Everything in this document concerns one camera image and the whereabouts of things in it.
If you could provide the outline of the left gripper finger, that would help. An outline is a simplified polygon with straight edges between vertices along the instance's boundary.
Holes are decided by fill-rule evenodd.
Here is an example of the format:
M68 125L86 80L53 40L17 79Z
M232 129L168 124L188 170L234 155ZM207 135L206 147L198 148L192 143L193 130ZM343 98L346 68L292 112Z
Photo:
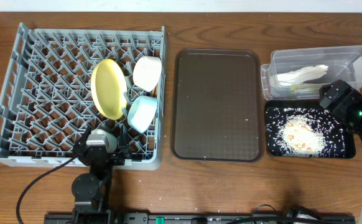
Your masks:
M123 125L121 126L121 130L120 130L120 134L119 134L118 147L119 147L119 150L125 156L130 155L130 148L129 148L129 144L128 144L127 139L126 139L126 131L125 131L125 128L124 128Z
M86 145L88 136L91 134L91 128L88 126L84 133L77 140L77 147L82 147Z

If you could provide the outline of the white cup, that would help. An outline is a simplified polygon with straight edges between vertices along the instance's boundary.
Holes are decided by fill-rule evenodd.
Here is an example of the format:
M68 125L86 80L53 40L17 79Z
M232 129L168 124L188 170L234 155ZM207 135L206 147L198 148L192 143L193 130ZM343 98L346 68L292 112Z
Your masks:
M91 132L91 134L105 134L108 138L108 153L112 154L115 152L118 146L118 140L114 135L102 129L95 129Z

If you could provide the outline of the light blue bowl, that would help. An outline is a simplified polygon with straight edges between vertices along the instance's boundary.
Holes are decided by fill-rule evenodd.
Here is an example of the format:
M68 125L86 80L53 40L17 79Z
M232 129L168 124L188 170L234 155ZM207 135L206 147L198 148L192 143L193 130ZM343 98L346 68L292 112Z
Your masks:
M138 96L128 113L128 125L143 133L152 123L157 110L157 99L150 96Z

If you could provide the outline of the white napkin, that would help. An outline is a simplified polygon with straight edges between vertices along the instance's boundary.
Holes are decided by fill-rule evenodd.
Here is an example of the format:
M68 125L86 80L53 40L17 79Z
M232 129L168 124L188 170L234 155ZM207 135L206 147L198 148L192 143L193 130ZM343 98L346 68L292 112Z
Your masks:
M326 75L328 66L316 65L303 67L296 71L281 73L276 75L277 81L281 86L290 86L295 84L301 84L309 80L315 80Z

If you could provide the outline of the wooden chopstick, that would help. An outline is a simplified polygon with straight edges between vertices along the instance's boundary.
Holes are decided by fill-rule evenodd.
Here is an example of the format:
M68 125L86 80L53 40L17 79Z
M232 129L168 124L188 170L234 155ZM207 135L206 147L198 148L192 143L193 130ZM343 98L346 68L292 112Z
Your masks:
M151 91L151 97L157 98L157 89L158 89L158 86L156 86L156 87Z

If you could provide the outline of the yellow plate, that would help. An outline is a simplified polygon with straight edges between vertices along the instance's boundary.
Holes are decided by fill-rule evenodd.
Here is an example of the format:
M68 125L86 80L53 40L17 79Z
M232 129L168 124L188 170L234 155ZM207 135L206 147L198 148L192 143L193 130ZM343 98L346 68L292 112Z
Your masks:
M120 66L111 59L97 64L91 75L91 95L97 110L106 118L116 120L123 116L127 106L125 76Z

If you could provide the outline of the pink bowl with rice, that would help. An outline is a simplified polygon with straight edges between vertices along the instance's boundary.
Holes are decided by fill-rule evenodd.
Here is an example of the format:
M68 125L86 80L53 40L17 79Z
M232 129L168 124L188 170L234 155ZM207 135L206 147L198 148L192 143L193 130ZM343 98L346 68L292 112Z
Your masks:
M160 80L162 61L159 57L143 56L134 67L134 84L144 91L152 91Z

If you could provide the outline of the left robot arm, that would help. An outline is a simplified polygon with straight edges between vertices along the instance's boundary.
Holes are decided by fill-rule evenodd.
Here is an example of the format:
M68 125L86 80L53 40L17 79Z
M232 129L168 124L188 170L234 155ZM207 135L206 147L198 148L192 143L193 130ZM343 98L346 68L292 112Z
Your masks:
M120 129L119 137L104 129L87 128L75 141L72 154L90 169L72 183L75 208L69 223L123 223L121 213L110 208L108 202L113 167L125 165L129 156L124 128Z

